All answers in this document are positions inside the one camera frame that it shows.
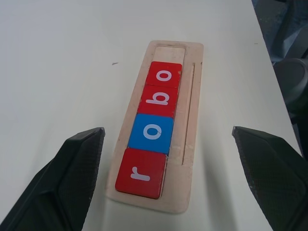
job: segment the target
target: table surface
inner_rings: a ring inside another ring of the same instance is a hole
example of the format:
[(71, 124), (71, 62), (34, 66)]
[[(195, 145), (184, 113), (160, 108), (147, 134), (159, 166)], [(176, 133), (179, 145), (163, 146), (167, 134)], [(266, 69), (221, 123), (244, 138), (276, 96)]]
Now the table surface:
[[(84, 231), (271, 230), (249, 190), (232, 127), (263, 130), (299, 148), (250, 0), (5, 0), (0, 34), (0, 221), (68, 137), (105, 127)], [(205, 47), (191, 200), (180, 215), (104, 197), (151, 40)]]

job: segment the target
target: white letter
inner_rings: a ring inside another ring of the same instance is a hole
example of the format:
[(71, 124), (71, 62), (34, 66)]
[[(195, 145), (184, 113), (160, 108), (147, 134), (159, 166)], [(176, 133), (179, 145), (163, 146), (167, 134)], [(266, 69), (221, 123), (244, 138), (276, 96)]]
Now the white letter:
[[(148, 130), (150, 128), (154, 128), (157, 130), (157, 134), (156, 135), (150, 135), (148, 133)], [(143, 135), (145, 138), (149, 139), (149, 140), (157, 140), (160, 135), (162, 134), (162, 129), (160, 128), (160, 126), (156, 125), (156, 124), (148, 124), (147, 126), (144, 127), (143, 129)]]
[[(164, 100), (157, 100), (158, 96), (164, 96)], [(168, 105), (169, 96), (166, 93), (163, 92), (157, 92), (153, 95), (153, 100), (146, 100), (147, 103), (155, 103), (155, 104), (161, 104), (161, 105)]]
[(131, 178), (136, 179), (136, 180), (144, 180), (144, 181), (149, 181), (150, 177), (146, 175), (141, 175), (137, 172), (137, 167), (133, 167), (133, 173), (130, 175)]
[[(168, 75), (168, 77), (167, 78), (162, 78), (162, 77), (160, 77), (160, 75), (161, 74), (167, 74)], [(156, 78), (158, 79), (158, 80), (160, 80), (160, 81), (168, 81), (168, 80), (170, 80), (171, 79), (171, 72), (170, 71), (159, 71), (159, 72), (157, 72), (157, 74), (156, 74)]]

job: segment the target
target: blue letter tile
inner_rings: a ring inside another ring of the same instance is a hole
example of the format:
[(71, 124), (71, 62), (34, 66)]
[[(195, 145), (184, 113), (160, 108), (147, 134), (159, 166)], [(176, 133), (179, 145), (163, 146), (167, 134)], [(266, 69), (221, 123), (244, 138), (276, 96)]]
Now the blue letter tile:
[(168, 155), (172, 129), (173, 119), (170, 117), (137, 114), (128, 146)]

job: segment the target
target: red letter tile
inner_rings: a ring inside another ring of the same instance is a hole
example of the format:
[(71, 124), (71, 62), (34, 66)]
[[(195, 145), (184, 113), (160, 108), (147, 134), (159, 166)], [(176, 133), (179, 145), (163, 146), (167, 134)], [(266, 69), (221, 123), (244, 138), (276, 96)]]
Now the red letter tile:
[(178, 88), (182, 72), (182, 64), (152, 62), (146, 85), (154, 85), (168, 88)]
[(178, 89), (144, 86), (137, 113), (174, 117), (177, 107)]
[(127, 148), (115, 189), (133, 195), (158, 199), (163, 186), (166, 155)]

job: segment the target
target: white table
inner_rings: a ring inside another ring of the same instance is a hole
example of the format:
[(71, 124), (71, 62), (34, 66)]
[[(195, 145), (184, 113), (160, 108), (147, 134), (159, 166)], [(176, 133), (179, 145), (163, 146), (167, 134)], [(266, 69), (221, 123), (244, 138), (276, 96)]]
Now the white table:
[[(105, 127), (83, 230), (271, 230), (249, 190), (232, 127), (260, 129), (299, 148), (250, 0), (7, 0), (0, 34), (0, 221), (65, 139)], [(155, 39), (205, 47), (192, 194), (181, 215), (103, 195), (141, 61)]]

